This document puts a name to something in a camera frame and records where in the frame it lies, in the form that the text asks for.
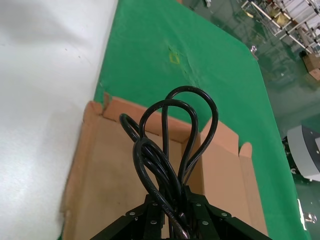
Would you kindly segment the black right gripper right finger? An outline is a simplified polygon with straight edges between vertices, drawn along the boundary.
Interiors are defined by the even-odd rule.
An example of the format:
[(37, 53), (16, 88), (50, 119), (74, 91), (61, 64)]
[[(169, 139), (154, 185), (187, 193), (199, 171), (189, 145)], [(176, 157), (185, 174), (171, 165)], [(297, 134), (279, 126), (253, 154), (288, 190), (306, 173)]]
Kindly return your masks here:
[(227, 211), (209, 204), (204, 195), (183, 190), (183, 213), (192, 240), (268, 240), (264, 233), (253, 228)]

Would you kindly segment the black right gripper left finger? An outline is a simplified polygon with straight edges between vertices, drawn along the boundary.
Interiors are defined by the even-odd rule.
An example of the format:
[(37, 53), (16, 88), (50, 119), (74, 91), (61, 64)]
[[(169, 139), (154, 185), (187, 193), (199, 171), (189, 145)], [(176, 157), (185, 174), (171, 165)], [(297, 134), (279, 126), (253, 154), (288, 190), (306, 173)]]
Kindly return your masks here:
[(126, 212), (92, 239), (161, 240), (164, 219), (162, 208), (148, 194), (143, 204)]

